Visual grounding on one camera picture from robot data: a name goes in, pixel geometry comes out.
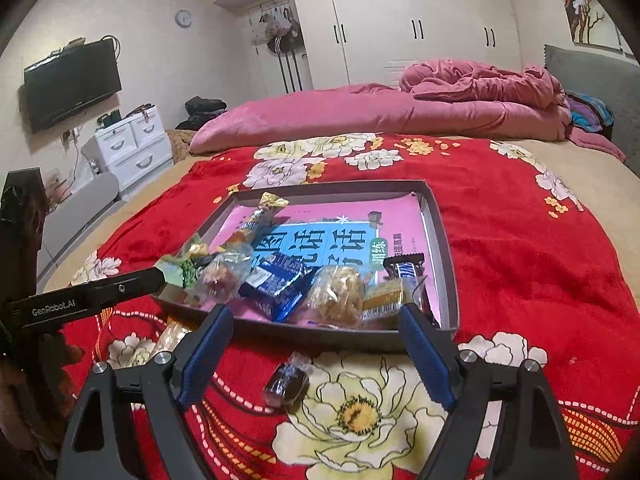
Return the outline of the person's left hand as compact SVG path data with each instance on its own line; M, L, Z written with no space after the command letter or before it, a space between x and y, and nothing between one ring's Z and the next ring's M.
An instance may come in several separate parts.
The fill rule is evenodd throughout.
M25 339L1 358L1 433L17 451L56 460L75 407L75 386L66 367L85 351L61 333Z

